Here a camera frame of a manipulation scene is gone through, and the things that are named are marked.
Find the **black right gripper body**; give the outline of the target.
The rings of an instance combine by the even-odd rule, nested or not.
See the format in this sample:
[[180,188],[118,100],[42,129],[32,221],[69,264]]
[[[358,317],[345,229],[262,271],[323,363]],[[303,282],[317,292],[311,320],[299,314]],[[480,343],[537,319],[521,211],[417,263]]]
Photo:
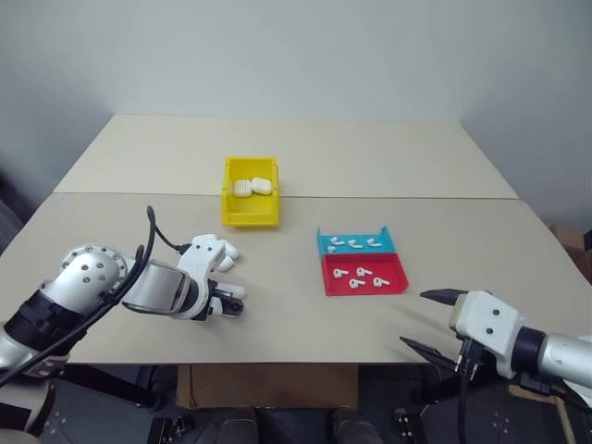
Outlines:
[[495,368],[496,358],[492,352],[475,339],[459,336],[462,346],[455,365],[455,372],[459,376],[474,378],[479,371],[485,368]]

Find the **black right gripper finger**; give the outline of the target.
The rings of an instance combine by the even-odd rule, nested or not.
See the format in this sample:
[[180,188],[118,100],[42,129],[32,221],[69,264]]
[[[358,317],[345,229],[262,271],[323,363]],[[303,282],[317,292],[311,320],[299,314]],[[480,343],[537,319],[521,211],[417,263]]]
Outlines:
[[457,300],[466,293],[466,290],[437,289],[423,291],[420,293],[420,297],[444,305],[454,306]]
[[456,370],[456,362],[442,355],[437,349],[405,337],[400,337],[400,340],[428,362],[449,371]]

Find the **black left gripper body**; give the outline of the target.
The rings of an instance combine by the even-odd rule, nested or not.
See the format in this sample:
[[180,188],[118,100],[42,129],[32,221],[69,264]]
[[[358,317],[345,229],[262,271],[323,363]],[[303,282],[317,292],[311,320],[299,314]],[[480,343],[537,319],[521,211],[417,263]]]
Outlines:
[[205,282],[193,282],[193,319],[205,321],[211,315],[223,314],[222,293],[218,289],[216,280],[207,278]]

